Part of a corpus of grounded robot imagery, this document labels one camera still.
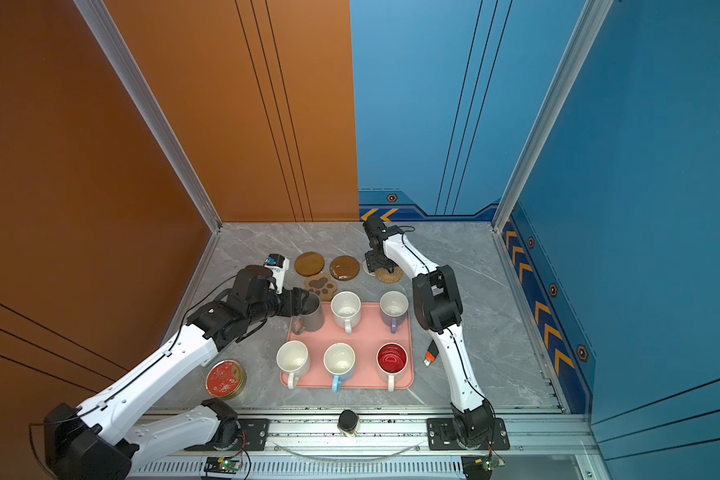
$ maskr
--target gray mug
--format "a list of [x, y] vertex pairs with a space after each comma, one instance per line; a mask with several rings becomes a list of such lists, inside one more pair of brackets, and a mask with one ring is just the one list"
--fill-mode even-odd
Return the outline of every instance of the gray mug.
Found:
[[[309, 292], [309, 295], [314, 295], [317, 297], [315, 293]], [[304, 333], [304, 331], [307, 332], [317, 332], [322, 328], [323, 323], [326, 322], [325, 316], [322, 314], [322, 303], [320, 304], [320, 307], [317, 308], [314, 312], [310, 313], [309, 315], [297, 315], [294, 317], [291, 317], [291, 331], [294, 332], [297, 335], [301, 335]]]
[[397, 333], [398, 326], [408, 318], [408, 298], [404, 293], [387, 292], [379, 302], [382, 308], [382, 321], [392, 333]]

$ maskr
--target round tin can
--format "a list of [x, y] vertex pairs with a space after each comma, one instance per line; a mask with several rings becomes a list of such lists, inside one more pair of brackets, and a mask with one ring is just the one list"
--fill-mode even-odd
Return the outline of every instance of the round tin can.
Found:
[[246, 372], [235, 360], [221, 360], [206, 376], [206, 390], [217, 398], [233, 398], [246, 384]]

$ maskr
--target blue mug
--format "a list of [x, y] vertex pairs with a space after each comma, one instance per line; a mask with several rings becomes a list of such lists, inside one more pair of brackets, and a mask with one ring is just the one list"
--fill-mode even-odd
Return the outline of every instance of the blue mug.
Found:
[[382, 308], [382, 321], [392, 333], [408, 318], [408, 298], [400, 292], [387, 292], [378, 303]]
[[331, 390], [334, 393], [355, 373], [355, 351], [346, 343], [334, 343], [322, 358], [326, 370], [333, 376]]

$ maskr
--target black mounting plate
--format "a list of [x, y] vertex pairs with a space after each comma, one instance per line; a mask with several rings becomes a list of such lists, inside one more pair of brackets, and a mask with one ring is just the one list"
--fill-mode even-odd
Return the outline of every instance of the black mounting plate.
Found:
[[[427, 435], [430, 450], [466, 450], [456, 441], [452, 418], [427, 418]], [[509, 450], [509, 435], [503, 419], [496, 418], [493, 435], [478, 450], [488, 450], [489, 442], [493, 450]]]
[[[269, 434], [269, 420], [267, 418], [238, 418], [240, 427], [246, 433], [246, 450], [248, 452], [261, 452], [266, 444], [266, 437]], [[242, 438], [237, 437], [231, 444], [217, 445], [205, 443], [184, 448], [187, 452], [237, 452], [240, 450]]]

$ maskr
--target blue wall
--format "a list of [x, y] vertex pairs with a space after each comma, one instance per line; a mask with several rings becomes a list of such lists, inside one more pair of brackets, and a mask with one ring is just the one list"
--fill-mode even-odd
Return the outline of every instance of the blue wall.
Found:
[[496, 202], [583, 5], [352, 0], [360, 189], [430, 215]]
[[614, 2], [520, 208], [596, 357], [614, 477], [720, 472], [720, 2]]

